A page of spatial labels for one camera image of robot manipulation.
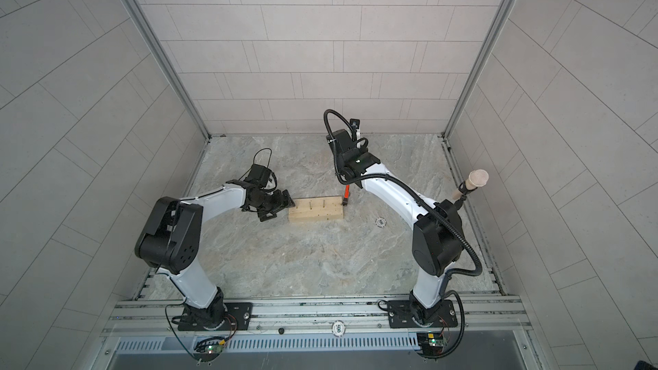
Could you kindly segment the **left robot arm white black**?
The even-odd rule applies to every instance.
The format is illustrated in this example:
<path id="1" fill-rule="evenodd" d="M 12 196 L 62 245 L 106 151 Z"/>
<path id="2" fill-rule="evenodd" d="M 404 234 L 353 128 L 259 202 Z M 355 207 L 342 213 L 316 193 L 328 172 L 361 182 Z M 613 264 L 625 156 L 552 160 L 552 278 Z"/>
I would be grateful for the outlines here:
<path id="1" fill-rule="evenodd" d="M 184 296 L 185 311 L 198 326 L 213 329 L 224 322 L 226 307 L 223 292 L 197 260 L 203 224 L 234 209 L 254 211 L 263 222 L 294 205 L 286 190 L 270 191 L 237 180 L 197 197 L 165 196 L 154 205 L 137 239 L 135 256 L 175 284 Z"/>

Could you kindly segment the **red black claw hammer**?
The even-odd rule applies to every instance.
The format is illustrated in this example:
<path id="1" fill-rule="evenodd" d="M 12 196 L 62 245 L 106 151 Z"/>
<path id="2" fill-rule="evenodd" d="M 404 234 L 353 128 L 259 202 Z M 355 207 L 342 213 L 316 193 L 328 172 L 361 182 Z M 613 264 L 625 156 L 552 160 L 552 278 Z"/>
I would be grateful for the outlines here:
<path id="1" fill-rule="evenodd" d="M 344 188 L 344 194 L 342 198 L 342 206 L 346 207 L 349 204 L 349 199 L 351 195 L 351 185 L 346 185 Z"/>

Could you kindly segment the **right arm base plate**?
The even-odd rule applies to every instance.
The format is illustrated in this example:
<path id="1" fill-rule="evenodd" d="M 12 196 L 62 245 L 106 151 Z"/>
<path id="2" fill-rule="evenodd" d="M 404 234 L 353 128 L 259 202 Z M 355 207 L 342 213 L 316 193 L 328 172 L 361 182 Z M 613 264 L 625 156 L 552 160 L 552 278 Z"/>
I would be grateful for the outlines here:
<path id="1" fill-rule="evenodd" d="M 457 310 L 450 300 L 439 301 L 433 308 L 425 308 L 411 300 L 379 301 L 378 307 L 387 312 L 393 329 L 459 326 Z"/>

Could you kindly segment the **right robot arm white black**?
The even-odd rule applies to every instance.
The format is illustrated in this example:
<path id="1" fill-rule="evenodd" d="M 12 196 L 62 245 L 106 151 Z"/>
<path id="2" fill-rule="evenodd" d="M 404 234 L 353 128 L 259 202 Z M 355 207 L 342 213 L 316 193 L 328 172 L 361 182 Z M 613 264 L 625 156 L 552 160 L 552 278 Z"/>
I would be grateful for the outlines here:
<path id="1" fill-rule="evenodd" d="M 327 135 L 336 176 L 342 185 L 356 185 L 397 212 L 411 228 L 411 253 L 419 266 L 405 312 L 416 326 L 456 327 L 456 291 L 447 289 L 455 275 L 478 276 L 482 264 L 465 238 L 459 210 L 464 199 L 431 200 L 396 178 L 368 150 L 368 141 L 353 131 Z"/>

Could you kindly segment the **pale wooden block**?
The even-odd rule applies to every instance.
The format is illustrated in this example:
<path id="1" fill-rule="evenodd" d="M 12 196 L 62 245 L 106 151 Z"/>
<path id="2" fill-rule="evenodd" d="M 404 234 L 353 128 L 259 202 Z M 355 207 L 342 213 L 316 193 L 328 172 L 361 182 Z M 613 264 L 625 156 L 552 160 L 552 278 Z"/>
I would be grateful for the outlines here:
<path id="1" fill-rule="evenodd" d="M 295 199 L 295 206 L 291 207 L 288 212 L 289 221 L 299 224 L 343 219 L 342 198 L 342 196 L 327 196 Z M 312 210 L 309 209 L 309 200 L 313 200 Z"/>

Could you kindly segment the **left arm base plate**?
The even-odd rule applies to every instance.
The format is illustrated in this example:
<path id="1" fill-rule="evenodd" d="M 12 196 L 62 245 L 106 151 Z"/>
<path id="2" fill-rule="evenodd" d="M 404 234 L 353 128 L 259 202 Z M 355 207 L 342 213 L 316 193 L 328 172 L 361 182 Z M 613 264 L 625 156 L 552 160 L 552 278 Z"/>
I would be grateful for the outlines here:
<path id="1" fill-rule="evenodd" d="M 252 303 L 215 303 L 209 308 L 183 305 L 183 313 L 171 317 L 180 332 L 246 331 L 251 320 Z"/>

